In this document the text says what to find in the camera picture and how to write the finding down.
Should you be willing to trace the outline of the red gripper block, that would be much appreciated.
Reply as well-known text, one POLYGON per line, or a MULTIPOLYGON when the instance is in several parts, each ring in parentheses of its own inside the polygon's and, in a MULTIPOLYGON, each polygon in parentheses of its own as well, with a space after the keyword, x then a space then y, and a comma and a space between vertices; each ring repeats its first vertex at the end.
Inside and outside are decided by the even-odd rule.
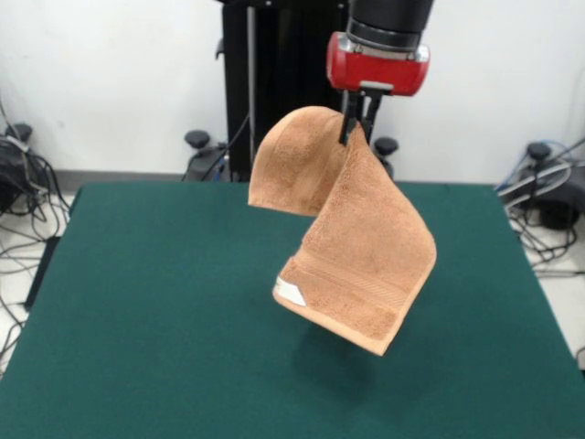
MULTIPOLYGON (((347 145, 349 135, 362 117, 362 90, 384 91, 398 96, 415 95, 424 82, 431 61, 430 49, 419 45, 414 52, 393 52, 357 44, 345 32, 334 32, 326 54, 326 75, 334 89, 343 93, 343 121, 339 143, 347 145)), ((380 93, 370 93, 363 117, 366 138, 370 138, 381 104, 380 93)))

